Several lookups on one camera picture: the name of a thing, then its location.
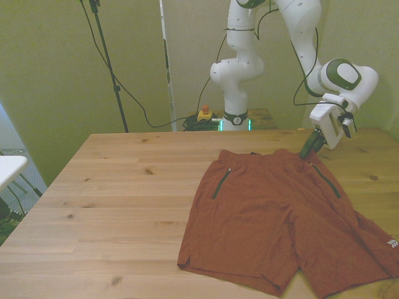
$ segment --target wooden table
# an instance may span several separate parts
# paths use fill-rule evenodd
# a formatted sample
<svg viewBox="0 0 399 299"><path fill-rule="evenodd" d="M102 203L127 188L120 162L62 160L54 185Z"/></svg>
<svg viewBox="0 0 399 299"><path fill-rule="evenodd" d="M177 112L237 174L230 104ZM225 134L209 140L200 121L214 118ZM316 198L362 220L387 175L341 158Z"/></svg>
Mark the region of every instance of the wooden table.
<svg viewBox="0 0 399 299"><path fill-rule="evenodd" d="M193 196L221 149L299 151L310 131L92 135L0 247L0 298L275 298L179 270ZM378 129L343 139L321 160L355 209L399 239L399 144ZM285 299L313 299L298 272ZM339 293L397 299L399 280Z"/></svg>

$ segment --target orange shorts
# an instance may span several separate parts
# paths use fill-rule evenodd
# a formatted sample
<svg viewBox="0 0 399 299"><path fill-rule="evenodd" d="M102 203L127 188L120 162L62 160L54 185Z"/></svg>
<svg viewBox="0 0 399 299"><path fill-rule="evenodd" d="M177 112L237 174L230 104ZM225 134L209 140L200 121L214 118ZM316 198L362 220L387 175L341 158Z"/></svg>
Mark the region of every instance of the orange shorts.
<svg viewBox="0 0 399 299"><path fill-rule="evenodd" d="M399 277L399 245L354 211L312 153L222 150L196 192L182 270L281 296L301 269L319 298Z"/></svg>

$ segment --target black zipper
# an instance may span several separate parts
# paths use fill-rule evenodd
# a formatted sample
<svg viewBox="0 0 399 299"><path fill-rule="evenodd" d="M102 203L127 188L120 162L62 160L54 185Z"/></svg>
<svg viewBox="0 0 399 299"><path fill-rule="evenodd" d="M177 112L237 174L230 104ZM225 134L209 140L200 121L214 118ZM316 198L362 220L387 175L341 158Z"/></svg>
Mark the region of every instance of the black zipper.
<svg viewBox="0 0 399 299"><path fill-rule="evenodd" d="M324 181L326 181L330 185L331 189L334 191L337 198L341 198L341 195L339 194L339 192L338 192L337 188L334 186L334 184L321 173L321 171L316 167L316 165L313 165L311 162L309 162L309 164L311 166L313 166L313 168L317 171L319 176L321 176L324 179Z"/></svg>
<svg viewBox="0 0 399 299"><path fill-rule="evenodd" d="M215 192L214 192L214 194L213 194L213 196L212 196L212 199L216 199L216 196L218 196L219 190L220 190L220 188L221 188L221 186L222 186L224 180L227 179L227 177L229 176L230 172L231 172L231 168L229 168L229 169L227 170L227 173L226 173L226 174L223 176L223 178L220 180L220 182L219 182L219 184L218 184L218 187L216 188L216 190L215 190Z"/></svg>

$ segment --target white logo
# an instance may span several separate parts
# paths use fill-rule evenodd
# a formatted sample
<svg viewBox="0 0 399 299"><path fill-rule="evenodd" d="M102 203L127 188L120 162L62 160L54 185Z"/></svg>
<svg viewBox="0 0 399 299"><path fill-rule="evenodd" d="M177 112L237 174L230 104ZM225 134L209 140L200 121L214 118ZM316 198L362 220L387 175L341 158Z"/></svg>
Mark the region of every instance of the white logo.
<svg viewBox="0 0 399 299"><path fill-rule="evenodd" d="M236 118L233 120L233 122L234 122L236 125L239 125L239 124L242 122L241 117L236 117Z"/></svg>
<svg viewBox="0 0 399 299"><path fill-rule="evenodd" d="M392 248L395 248L396 246L399 246L398 241L396 240L391 240L388 242L389 245L392 245Z"/></svg>

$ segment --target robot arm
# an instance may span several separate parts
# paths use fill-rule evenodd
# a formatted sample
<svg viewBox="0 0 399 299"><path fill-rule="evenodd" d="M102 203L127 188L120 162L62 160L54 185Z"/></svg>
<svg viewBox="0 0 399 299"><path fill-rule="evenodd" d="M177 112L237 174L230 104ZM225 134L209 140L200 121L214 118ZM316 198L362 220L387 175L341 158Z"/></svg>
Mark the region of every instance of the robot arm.
<svg viewBox="0 0 399 299"><path fill-rule="evenodd" d="M322 97L312 110L310 120L325 146L335 148L343 134L356 132L353 115L368 100L378 82L376 71L345 59L333 59L321 65L313 47L314 30L321 15L319 0L275 0L284 18L309 94Z"/></svg>
<svg viewBox="0 0 399 299"><path fill-rule="evenodd" d="M237 58L222 60L211 68L211 78L224 92L226 130L246 129L248 97L238 89L238 83L254 79L263 72L263 62L254 51L252 31L257 9L269 5L269 1L265 1L231 0L228 45L237 52ZM370 67L359 67L345 59L320 64L313 46L314 31L321 15L319 0L274 2L284 18L306 76L307 91L315 97L322 97L310 119L320 135L319 140L323 138L319 144L332 150L344 134L352 137L355 133L353 114L374 91L378 75Z"/></svg>

